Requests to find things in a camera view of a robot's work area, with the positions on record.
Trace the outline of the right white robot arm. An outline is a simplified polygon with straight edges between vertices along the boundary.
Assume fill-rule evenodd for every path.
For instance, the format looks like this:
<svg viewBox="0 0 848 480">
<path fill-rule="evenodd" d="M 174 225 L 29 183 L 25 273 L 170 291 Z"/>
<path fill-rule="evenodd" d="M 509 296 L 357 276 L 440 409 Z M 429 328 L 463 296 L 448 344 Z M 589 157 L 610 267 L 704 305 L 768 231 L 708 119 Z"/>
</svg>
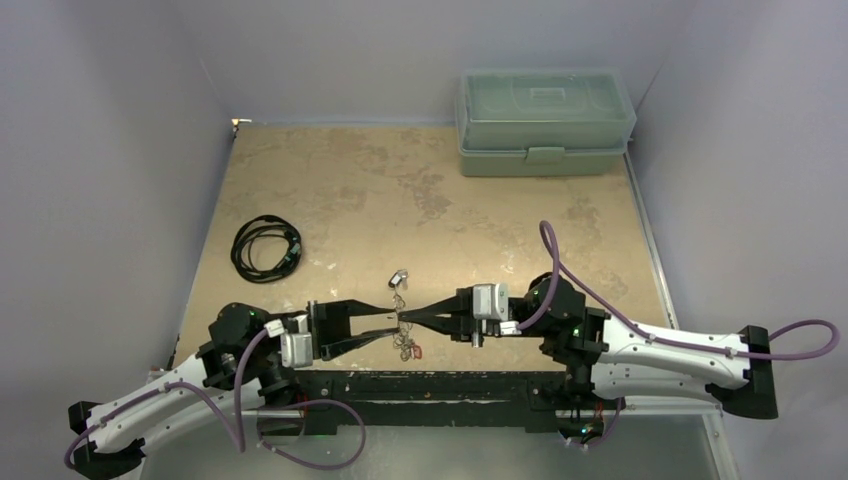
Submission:
<svg viewBox="0 0 848 480">
<path fill-rule="evenodd" d="M 743 418 L 778 416 L 769 334 L 761 327 L 701 334 L 627 325 L 588 306 L 585 294 L 550 273 L 520 297 L 504 284 L 478 284 L 400 318 L 476 348 L 487 338 L 540 339 L 541 354 L 565 368 L 556 394 L 576 407 L 668 396 L 717 404 Z"/>
</svg>

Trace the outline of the small key fob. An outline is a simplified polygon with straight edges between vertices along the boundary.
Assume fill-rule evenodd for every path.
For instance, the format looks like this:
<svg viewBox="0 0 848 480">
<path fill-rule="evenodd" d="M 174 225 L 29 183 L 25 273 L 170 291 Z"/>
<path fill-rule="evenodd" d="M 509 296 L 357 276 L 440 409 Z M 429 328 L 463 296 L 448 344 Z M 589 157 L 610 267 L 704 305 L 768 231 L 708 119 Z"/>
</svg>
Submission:
<svg viewBox="0 0 848 480">
<path fill-rule="evenodd" d="M 399 269 L 390 277 L 387 284 L 390 289 L 397 290 L 406 285 L 407 279 L 408 271 L 406 269 Z"/>
</svg>

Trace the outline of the silver foot-shaped keyring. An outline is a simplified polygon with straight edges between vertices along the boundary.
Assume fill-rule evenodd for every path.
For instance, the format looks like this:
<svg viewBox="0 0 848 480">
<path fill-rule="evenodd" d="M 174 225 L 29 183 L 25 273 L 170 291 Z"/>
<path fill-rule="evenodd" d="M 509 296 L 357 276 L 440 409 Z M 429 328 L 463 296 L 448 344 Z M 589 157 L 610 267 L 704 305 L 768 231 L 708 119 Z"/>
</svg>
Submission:
<svg viewBox="0 0 848 480">
<path fill-rule="evenodd" d="M 397 332 L 393 335 L 393 347 L 398 350 L 403 362 L 420 360 L 422 349 L 410 336 L 413 325 L 401 319 L 401 313 L 405 309 L 406 303 L 397 291 L 393 294 L 393 301 L 397 319 Z"/>
</svg>

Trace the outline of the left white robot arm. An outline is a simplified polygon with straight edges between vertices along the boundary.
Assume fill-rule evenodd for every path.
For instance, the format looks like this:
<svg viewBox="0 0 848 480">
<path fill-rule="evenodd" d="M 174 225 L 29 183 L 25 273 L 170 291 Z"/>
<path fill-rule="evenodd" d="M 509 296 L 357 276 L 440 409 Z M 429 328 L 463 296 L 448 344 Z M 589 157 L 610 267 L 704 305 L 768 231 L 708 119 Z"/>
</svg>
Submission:
<svg viewBox="0 0 848 480">
<path fill-rule="evenodd" d="M 298 424 L 318 407 L 338 408 L 362 426 L 351 406 L 307 393 L 297 373 L 394 336 L 395 327 L 352 333 L 352 318 L 381 312 L 356 300 L 312 302 L 283 313 L 229 303 L 210 324 L 208 342 L 181 364 L 117 400 L 70 406 L 77 436 L 64 464 L 88 479 L 115 479 L 138 468 L 157 439 L 210 419 L 244 452 L 244 416 L 252 408 L 292 411 Z"/>
</svg>

